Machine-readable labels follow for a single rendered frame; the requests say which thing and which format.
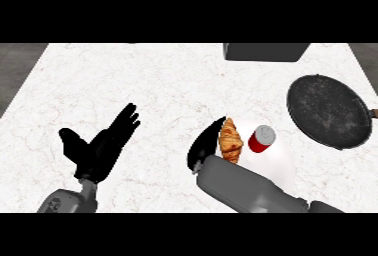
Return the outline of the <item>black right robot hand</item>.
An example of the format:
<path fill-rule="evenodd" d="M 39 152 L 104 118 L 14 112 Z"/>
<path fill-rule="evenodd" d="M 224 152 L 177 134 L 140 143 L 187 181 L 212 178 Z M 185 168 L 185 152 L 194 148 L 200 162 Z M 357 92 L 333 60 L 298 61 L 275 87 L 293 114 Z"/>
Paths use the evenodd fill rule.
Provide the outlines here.
<path fill-rule="evenodd" d="M 199 134 L 190 146 L 187 152 L 187 168 L 190 169 L 193 174 L 196 174 L 200 170 L 205 158 L 215 153 L 216 138 L 224 121 L 225 118 L 221 117 L 212 122 L 212 124 Z"/>

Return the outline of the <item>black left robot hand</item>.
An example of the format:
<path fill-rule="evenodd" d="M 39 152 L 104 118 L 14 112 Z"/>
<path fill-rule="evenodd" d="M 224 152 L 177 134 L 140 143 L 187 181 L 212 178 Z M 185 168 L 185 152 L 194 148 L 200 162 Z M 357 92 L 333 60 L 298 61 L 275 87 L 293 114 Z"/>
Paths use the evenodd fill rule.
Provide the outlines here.
<path fill-rule="evenodd" d="M 69 128 L 58 130 L 63 155 L 76 165 L 73 177 L 78 180 L 85 179 L 97 184 L 106 179 L 122 147 L 140 125 L 137 118 L 135 105 L 128 103 L 109 127 L 97 133 L 89 142 L 85 142 Z"/>

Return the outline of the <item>golden brown croissant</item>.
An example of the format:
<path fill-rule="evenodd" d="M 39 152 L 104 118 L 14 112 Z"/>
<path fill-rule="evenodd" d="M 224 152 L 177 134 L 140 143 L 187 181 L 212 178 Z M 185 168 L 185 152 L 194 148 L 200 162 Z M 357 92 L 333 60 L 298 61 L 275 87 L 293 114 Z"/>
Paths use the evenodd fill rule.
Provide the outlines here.
<path fill-rule="evenodd" d="M 236 164 L 239 161 L 243 142 L 230 118 L 225 119 L 219 130 L 218 145 L 222 159 Z"/>

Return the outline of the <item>white plate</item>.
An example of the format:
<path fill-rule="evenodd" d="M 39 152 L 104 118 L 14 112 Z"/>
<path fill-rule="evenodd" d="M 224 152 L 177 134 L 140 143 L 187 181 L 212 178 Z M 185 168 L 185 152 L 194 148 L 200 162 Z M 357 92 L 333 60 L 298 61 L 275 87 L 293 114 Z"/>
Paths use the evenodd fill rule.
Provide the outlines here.
<path fill-rule="evenodd" d="M 290 194 L 293 192 L 295 168 L 290 157 L 290 151 L 273 127 L 261 122 L 250 121 L 244 118 L 230 118 L 233 120 L 237 133 L 243 142 L 237 165 L 253 171 L 273 181 L 280 189 Z M 267 125 L 275 134 L 275 140 L 271 146 L 261 152 L 255 153 L 247 147 L 247 139 L 259 125 Z M 221 156 L 216 139 L 215 155 Z"/>

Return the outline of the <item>black frying pan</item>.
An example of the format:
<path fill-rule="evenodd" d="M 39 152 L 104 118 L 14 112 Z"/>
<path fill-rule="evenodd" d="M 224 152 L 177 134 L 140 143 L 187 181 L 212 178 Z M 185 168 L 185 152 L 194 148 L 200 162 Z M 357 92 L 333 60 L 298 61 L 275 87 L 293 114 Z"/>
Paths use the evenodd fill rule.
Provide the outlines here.
<path fill-rule="evenodd" d="M 378 109 L 368 109 L 352 89 L 324 75 L 305 75 L 290 84 L 286 108 L 292 121 L 317 143 L 336 150 L 363 145 Z"/>

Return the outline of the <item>red can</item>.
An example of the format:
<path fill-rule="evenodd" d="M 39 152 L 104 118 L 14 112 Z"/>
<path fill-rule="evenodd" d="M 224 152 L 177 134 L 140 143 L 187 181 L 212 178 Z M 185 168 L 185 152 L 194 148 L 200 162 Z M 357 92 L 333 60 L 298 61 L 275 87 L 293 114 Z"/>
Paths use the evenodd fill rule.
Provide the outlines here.
<path fill-rule="evenodd" d="M 275 134 L 267 125 L 259 125 L 247 139 L 247 147 L 252 152 L 261 153 L 274 143 Z"/>

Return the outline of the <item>dark grey appliance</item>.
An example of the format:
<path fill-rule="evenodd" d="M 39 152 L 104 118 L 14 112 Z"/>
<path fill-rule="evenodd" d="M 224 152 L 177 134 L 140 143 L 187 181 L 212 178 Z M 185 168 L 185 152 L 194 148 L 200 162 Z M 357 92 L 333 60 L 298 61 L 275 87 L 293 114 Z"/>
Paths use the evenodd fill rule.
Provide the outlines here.
<path fill-rule="evenodd" d="M 308 43 L 224 43 L 227 61 L 296 62 Z"/>

